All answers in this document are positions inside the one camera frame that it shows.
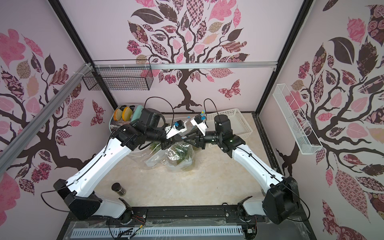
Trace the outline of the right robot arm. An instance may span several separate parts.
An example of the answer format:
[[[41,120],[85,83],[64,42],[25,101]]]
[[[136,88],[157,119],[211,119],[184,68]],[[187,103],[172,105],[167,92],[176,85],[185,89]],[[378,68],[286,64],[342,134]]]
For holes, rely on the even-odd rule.
[[[263,200],[250,197],[240,203],[246,215],[265,216],[278,225],[288,220],[300,208],[297,181],[276,172],[253,153],[246,142],[233,133],[231,122],[226,115],[215,116],[213,131],[208,130],[205,116],[196,115],[191,119],[191,123],[195,130],[187,134],[185,142],[201,149],[205,148],[206,144],[217,145],[223,153],[241,164],[265,192]]]

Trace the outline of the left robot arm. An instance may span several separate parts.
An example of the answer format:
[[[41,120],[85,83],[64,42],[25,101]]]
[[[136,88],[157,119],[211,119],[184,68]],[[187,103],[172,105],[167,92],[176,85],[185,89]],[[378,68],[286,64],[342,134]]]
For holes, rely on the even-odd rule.
[[[144,108],[137,119],[132,119],[114,130],[106,146],[90,160],[85,167],[67,180],[59,179],[54,188],[77,219],[86,220],[92,216],[103,216],[119,220],[123,224],[131,221],[133,210],[122,198],[113,200],[98,197],[95,188],[107,173],[125,156],[146,142],[159,142],[166,150],[172,144],[182,141],[180,133],[187,130],[185,121],[159,126],[164,116]]]

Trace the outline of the zip-top bag clear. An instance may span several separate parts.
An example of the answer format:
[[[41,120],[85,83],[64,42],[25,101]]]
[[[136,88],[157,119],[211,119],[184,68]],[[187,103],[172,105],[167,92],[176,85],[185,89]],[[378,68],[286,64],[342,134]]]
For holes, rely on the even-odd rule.
[[[154,142],[143,150],[134,150],[128,157],[142,169],[154,169],[159,167],[166,159],[166,150],[162,150],[161,144]]]
[[[187,143],[176,143],[166,150],[163,165],[170,172],[188,172],[195,167],[195,151]]]

